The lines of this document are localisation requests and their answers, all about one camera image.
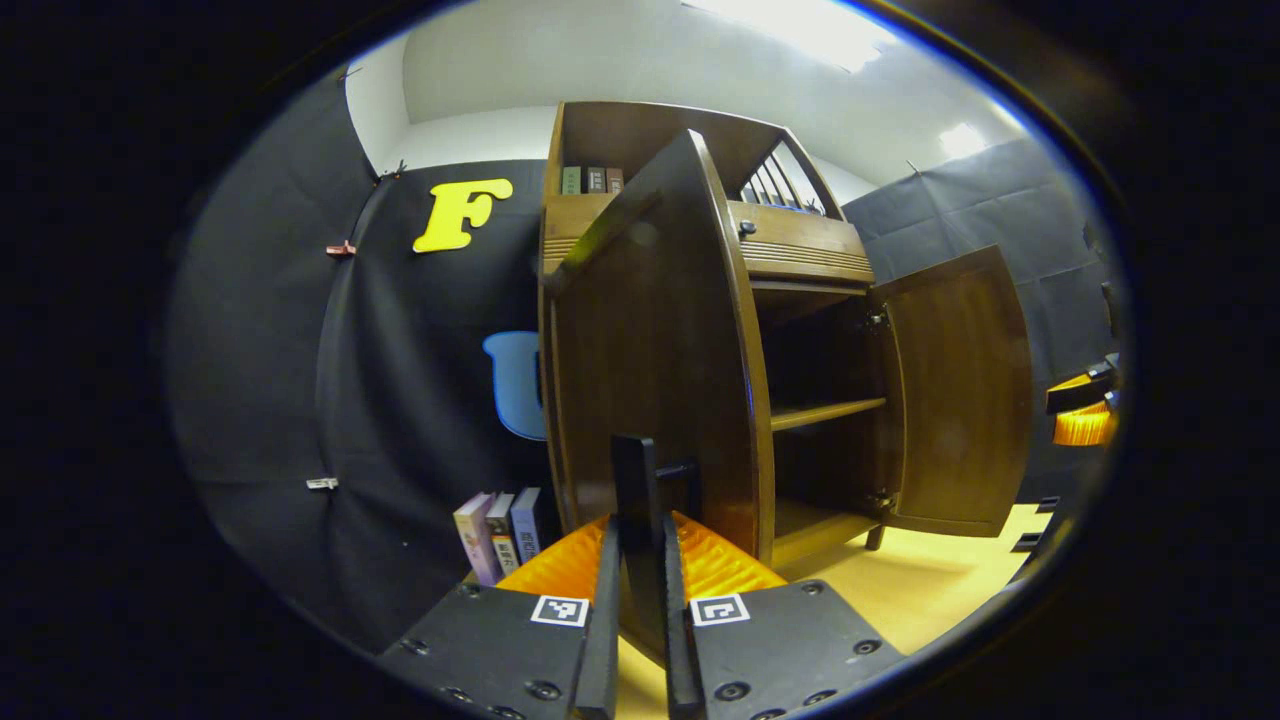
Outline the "lilac book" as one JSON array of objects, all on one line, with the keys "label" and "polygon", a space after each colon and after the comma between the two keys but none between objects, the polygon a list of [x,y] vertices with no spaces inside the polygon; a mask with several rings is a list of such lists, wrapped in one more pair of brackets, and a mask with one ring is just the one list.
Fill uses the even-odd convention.
[{"label": "lilac book", "polygon": [[535,559],[545,546],[544,511],[541,488],[526,487],[515,498],[509,509],[515,546],[522,565]]}]

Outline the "wooden cabinet drawer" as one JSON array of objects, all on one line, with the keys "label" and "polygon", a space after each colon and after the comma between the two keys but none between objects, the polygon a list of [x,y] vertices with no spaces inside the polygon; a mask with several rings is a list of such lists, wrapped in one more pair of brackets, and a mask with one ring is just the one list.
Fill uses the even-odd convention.
[{"label": "wooden cabinet drawer", "polygon": [[[541,223],[541,259],[556,269],[611,204],[604,193],[552,196]],[[740,251],[754,277],[818,284],[876,283],[867,251],[854,225],[828,217],[751,202],[728,201],[736,222],[755,232],[740,237]]]}]

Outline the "black backdrop cloth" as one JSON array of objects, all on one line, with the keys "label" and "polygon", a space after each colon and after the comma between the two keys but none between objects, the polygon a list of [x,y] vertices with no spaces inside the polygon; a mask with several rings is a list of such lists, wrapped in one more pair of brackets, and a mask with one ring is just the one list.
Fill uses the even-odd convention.
[{"label": "black backdrop cloth", "polygon": [[[378,174],[342,82],[319,81],[227,169],[180,254],[163,357],[189,474],[227,542],[367,652],[472,573],[453,511],[476,493],[540,487],[545,544],[563,530],[538,313],[559,105],[543,159]],[[837,208],[881,279],[1004,252],[1033,363],[1019,501],[1052,437],[1044,392],[1091,364],[1085,223],[1108,227],[1034,141]],[[358,252],[326,255],[344,242]]]}]

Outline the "wooden double-door shoe cabinet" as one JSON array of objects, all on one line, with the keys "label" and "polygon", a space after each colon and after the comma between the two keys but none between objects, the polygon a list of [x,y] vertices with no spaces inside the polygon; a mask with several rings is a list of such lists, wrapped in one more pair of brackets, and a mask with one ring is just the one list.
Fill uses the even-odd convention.
[{"label": "wooden double-door shoe cabinet", "polygon": [[[618,167],[626,184],[678,129],[694,129],[707,140],[728,201],[847,222],[790,129],[705,109],[616,101],[559,105],[543,181],[541,222],[545,201],[564,196],[563,167]],[[538,270],[540,328],[541,245]],[[872,315],[868,296],[872,287],[891,281],[877,274],[869,286],[749,278],[762,331],[771,415],[774,407],[884,397],[881,323]],[[539,342],[547,421],[540,332]],[[883,411],[884,406],[772,432],[774,532],[772,559],[765,564],[782,568],[859,536],[868,536],[870,548],[879,543],[888,527],[878,521],[867,489],[876,475],[876,423]]]}]

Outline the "brown and yellow book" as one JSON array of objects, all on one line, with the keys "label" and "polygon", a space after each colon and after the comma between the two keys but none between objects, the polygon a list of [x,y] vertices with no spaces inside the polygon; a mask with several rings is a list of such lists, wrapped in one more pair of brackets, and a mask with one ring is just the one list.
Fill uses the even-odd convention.
[{"label": "brown and yellow book", "polygon": [[492,547],[500,569],[500,579],[509,577],[520,568],[518,543],[509,515],[513,501],[513,493],[498,493],[485,514]]}]

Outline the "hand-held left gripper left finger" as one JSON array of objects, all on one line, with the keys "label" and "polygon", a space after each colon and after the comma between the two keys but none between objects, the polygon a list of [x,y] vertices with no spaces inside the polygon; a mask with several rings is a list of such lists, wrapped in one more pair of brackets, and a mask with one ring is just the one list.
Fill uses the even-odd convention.
[{"label": "hand-held left gripper left finger", "polygon": [[429,720],[614,720],[621,548],[616,516],[538,555],[521,589],[465,582],[381,653]]}]

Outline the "wooden inner cabinet shelf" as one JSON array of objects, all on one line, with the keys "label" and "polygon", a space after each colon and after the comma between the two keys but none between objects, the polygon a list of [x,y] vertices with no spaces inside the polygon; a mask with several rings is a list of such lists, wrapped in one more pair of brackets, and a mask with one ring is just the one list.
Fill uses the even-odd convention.
[{"label": "wooden inner cabinet shelf", "polygon": [[818,404],[804,407],[774,407],[771,415],[771,430],[783,432],[832,421],[859,413],[883,407],[884,397],[860,398],[835,404]]}]

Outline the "black door handle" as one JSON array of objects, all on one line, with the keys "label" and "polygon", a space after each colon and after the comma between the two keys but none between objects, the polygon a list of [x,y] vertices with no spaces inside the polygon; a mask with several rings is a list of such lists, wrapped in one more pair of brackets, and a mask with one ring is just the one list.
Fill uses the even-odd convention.
[{"label": "black door handle", "polygon": [[628,591],[623,626],[659,650],[685,605],[675,511],[698,505],[700,468],[692,457],[659,462],[655,441],[641,436],[612,436],[611,461]]}]

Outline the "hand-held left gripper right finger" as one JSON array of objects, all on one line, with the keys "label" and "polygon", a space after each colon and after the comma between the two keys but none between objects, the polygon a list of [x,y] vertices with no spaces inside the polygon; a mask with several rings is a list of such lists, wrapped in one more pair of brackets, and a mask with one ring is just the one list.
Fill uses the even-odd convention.
[{"label": "hand-held left gripper right finger", "polygon": [[681,512],[660,568],[671,720],[818,720],[902,662],[836,588],[787,582]]}]

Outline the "large ceiling light panel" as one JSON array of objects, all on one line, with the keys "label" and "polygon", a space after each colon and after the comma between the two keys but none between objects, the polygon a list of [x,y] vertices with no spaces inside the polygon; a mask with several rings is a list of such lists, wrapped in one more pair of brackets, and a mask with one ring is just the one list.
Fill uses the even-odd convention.
[{"label": "large ceiling light panel", "polygon": [[817,60],[856,73],[899,42],[842,0],[680,0],[787,44]]}]

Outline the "wooden shoe cabinet door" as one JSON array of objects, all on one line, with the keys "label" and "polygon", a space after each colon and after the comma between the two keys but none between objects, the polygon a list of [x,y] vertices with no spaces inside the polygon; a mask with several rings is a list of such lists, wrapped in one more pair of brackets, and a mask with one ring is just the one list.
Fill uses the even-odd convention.
[{"label": "wooden shoe cabinet door", "polygon": [[617,507],[611,438],[694,461],[678,510],[772,559],[773,454],[762,331],[707,140],[678,129],[580,231],[540,286],[545,410],[566,530]]},{"label": "wooden shoe cabinet door", "polygon": [[991,245],[872,287],[884,411],[867,500],[886,527],[996,537],[1030,452],[1030,341]]}]

